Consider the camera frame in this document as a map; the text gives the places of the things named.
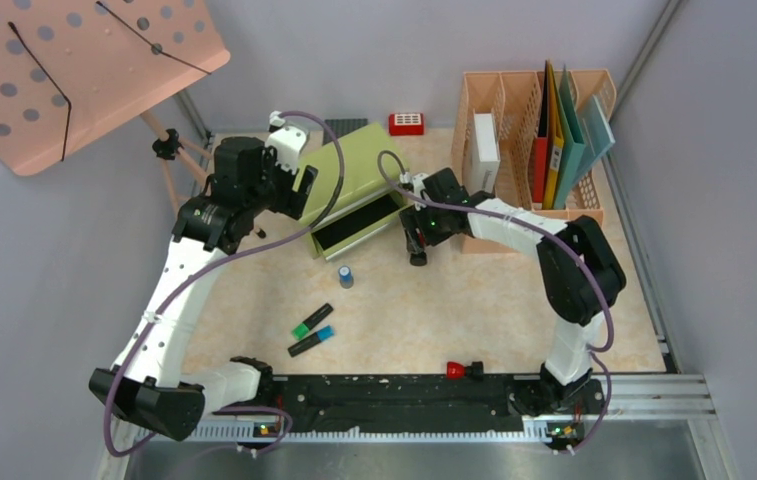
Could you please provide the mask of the red and black dumbbell toy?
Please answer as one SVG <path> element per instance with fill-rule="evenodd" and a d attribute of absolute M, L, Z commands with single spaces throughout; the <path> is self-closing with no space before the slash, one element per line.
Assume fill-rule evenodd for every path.
<path fill-rule="evenodd" d="M 415 267 L 422 267 L 428 264 L 427 252 L 423 249 L 414 249 L 408 252 L 409 263 Z"/>

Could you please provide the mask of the green metal drawer cabinet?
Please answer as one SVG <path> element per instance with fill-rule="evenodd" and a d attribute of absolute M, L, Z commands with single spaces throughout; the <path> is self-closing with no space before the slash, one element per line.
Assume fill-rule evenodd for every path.
<path fill-rule="evenodd" d="M 332 260 L 365 243 L 398 222 L 406 201 L 379 172 L 377 156 L 398 153 L 384 127 L 370 123 L 339 138 L 345 160 L 342 190 L 330 213 L 304 237 L 308 254 Z M 299 223 L 308 225 L 326 207 L 338 181 L 338 155 L 329 142 L 302 156 L 306 167 L 318 171 Z"/>

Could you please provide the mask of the white paper booklet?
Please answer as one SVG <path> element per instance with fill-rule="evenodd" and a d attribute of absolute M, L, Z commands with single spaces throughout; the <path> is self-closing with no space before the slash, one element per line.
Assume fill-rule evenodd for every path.
<path fill-rule="evenodd" d="M 495 117 L 492 113 L 475 113 L 464 170 L 467 189 L 493 193 L 500 164 Z"/>

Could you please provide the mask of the small blue glue bottle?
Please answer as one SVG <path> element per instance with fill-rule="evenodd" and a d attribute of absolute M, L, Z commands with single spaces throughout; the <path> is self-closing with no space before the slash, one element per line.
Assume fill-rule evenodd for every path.
<path fill-rule="evenodd" d="M 338 269 L 339 283 L 342 288 L 349 289 L 354 285 L 354 277 L 351 269 L 346 266 L 340 266 Z"/>

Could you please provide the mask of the yellow plastic clip folder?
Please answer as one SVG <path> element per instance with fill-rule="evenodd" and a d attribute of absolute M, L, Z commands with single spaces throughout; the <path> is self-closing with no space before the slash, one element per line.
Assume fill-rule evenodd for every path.
<path fill-rule="evenodd" d="M 561 164 L 564 137 L 559 114 L 560 100 L 555 81 L 554 69 L 550 60 L 546 61 L 545 80 L 548 106 L 548 143 L 549 159 L 547 161 L 547 173 L 542 206 L 549 210 L 554 207 L 554 199 L 557 188 L 557 180 Z"/>

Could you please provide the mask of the red black dumbbell half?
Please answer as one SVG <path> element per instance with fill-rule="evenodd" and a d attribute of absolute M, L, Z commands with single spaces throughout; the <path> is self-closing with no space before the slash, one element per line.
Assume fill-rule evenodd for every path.
<path fill-rule="evenodd" d="M 481 361 L 473 361 L 468 365 L 449 361 L 446 363 L 446 377 L 451 380 L 468 379 L 482 381 L 485 375 Z"/>

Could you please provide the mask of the teal plastic folder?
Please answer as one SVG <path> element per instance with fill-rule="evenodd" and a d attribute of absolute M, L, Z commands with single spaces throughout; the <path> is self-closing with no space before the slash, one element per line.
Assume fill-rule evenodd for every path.
<path fill-rule="evenodd" d="M 553 201 L 555 209 L 566 207 L 566 201 L 577 179 L 578 166 L 586 147 L 572 95 L 571 80 L 569 71 L 564 67 L 558 85 L 558 115 L 564 144 Z"/>

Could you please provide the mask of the light blue hardcover book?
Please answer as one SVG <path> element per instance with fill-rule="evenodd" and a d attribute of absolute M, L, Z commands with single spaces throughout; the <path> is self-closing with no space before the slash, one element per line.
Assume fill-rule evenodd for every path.
<path fill-rule="evenodd" d="M 574 177 L 574 186 L 578 185 L 616 142 L 604 107 L 603 98 L 594 94 L 578 112 L 585 149 Z"/>

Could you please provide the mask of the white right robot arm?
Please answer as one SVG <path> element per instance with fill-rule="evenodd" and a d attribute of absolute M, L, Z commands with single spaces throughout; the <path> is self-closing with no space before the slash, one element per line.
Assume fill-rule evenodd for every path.
<path fill-rule="evenodd" d="M 404 171 L 396 187 L 412 202 L 400 213 L 411 265 L 426 265 L 427 248 L 456 235 L 537 260 L 556 323 L 524 408 L 531 415 L 568 411 L 589 382 L 593 354 L 612 347 L 611 308 L 626 285 L 600 224 L 586 215 L 569 221 L 540 216 L 485 191 L 470 194 L 449 168 L 430 175 Z"/>

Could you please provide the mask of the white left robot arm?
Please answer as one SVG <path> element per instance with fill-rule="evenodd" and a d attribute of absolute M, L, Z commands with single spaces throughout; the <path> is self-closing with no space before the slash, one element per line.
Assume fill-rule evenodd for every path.
<path fill-rule="evenodd" d="M 239 246 L 256 217 L 270 211 L 300 219 L 318 176 L 300 164 L 308 138 L 280 130 L 265 140 L 229 137 L 215 148 L 205 187 L 179 208 L 160 279 L 132 338 L 89 380 L 104 406 L 105 435 L 119 419 L 181 441 L 227 406 L 240 403 L 256 414 L 271 407 L 275 388 L 263 362 L 233 357 L 189 375 L 181 368 L 218 269 L 248 254 Z"/>

